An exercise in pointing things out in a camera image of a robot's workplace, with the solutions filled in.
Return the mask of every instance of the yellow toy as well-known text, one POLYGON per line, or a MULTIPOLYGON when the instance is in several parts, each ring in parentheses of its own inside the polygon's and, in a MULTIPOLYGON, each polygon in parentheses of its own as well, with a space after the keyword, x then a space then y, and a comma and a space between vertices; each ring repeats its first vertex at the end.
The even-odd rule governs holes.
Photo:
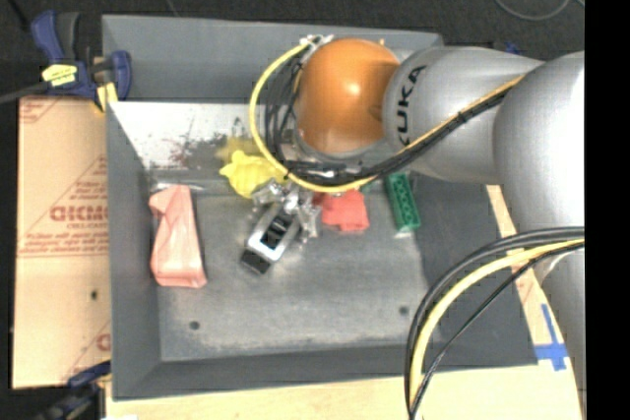
POLYGON ((243 198, 252 197, 252 192, 270 179, 284 182, 284 173, 277 170, 262 156, 248 156, 242 150, 232 155, 230 164, 224 166, 219 174, 227 177, 230 186, 243 198))

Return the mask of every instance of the orange object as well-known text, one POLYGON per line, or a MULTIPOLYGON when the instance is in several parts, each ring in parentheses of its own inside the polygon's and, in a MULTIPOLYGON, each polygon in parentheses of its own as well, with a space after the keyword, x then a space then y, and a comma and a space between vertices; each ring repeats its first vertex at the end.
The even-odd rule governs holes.
POLYGON ((334 196, 320 193, 313 200, 322 208, 322 223, 337 226, 343 232, 363 231, 370 227, 363 194, 356 189, 334 196))
POLYGON ((160 219, 151 255, 157 283, 168 287, 206 285, 190 188, 178 185, 155 193, 149 207, 160 219))
POLYGON ((299 78, 301 140, 332 155, 381 140, 383 95, 399 65, 394 53, 371 40, 340 38, 315 51, 299 78))

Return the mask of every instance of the blue tape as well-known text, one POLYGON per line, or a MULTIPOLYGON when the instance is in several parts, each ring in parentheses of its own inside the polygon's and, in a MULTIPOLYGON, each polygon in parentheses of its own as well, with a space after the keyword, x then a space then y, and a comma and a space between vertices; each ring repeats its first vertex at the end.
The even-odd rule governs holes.
POLYGON ((549 329, 549 333, 551 334, 551 343, 542 344, 542 345, 534 345, 534 352, 537 359, 549 359, 551 364, 553 365, 553 371, 562 371, 567 369, 566 364, 564 363, 564 358, 568 357, 569 354, 567 352, 567 347, 564 343, 558 341, 558 337, 555 333, 555 329, 553 328, 553 323, 551 322, 551 313, 549 312, 549 307, 545 304, 540 305, 542 308, 542 314, 544 315, 544 319, 547 323, 547 328, 549 329))

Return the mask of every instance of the cardboard sheet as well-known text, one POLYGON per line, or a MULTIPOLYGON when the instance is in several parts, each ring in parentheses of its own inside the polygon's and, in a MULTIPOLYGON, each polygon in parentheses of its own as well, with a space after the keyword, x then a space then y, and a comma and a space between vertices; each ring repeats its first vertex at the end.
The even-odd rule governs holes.
POLYGON ((104 115, 32 96, 19 121, 16 389, 63 385, 111 347, 104 115))

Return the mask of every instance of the kuka logo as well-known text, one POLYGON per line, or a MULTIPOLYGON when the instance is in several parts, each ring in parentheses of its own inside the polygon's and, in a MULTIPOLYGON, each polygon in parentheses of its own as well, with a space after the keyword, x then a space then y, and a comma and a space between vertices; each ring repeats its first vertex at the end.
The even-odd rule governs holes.
POLYGON ((56 222, 72 222, 75 220, 107 220, 107 207, 89 205, 58 206, 50 209, 50 218, 56 222))
POLYGON ((404 84, 401 86, 401 99, 398 101, 398 112, 397 115, 402 119, 402 124, 399 124, 398 132, 398 140, 401 141, 403 146, 408 146, 410 144, 410 136, 409 136, 409 120, 408 120, 408 109, 410 106, 409 97, 413 93, 413 89, 415 88, 415 83, 417 82, 417 76, 420 72, 422 72, 426 68, 426 65, 422 65, 421 67, 416 67, 413 69, 407 79, 410 82, 409 87, 408 84, 404 84))

